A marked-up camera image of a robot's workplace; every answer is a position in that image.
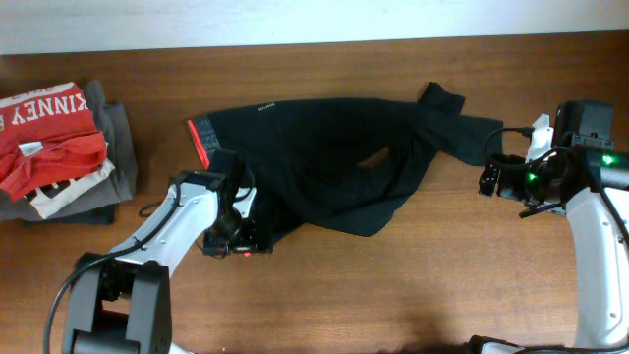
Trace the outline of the black leggings with red waistband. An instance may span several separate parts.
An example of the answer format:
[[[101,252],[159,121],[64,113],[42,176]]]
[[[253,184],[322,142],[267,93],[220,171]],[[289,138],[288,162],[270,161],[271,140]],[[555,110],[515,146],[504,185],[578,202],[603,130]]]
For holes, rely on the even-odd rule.
[[[439,153],[482,166],[500,120],[464,114],[437,83],[415,101],[284,100],[209,112],[187,126],[204,167],[232,151],[255,179],[273,241],[304,224],[371,237],[413,196]]]

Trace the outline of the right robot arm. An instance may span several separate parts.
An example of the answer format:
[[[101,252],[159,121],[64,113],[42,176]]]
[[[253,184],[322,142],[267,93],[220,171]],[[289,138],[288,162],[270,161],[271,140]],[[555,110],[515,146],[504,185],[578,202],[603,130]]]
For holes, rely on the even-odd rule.
[[[626,353],[628,351],[628,154],[584,154],[589,186],[567,203],[578,277],[575,343],[519,345],[473,336],[467,353]]]

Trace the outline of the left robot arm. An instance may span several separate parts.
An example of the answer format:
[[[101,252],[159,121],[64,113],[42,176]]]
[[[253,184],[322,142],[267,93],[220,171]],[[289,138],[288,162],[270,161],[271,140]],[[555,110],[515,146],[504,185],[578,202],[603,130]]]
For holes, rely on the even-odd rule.
[[[157,210],[109,253],[85,253],[63,284],[70,294],[65,353],[166,353],[173,341],[170,279],[207,234],[208,253],[260,251],[245,229],[257,190],[237,177],[184,171],[173,177]]]

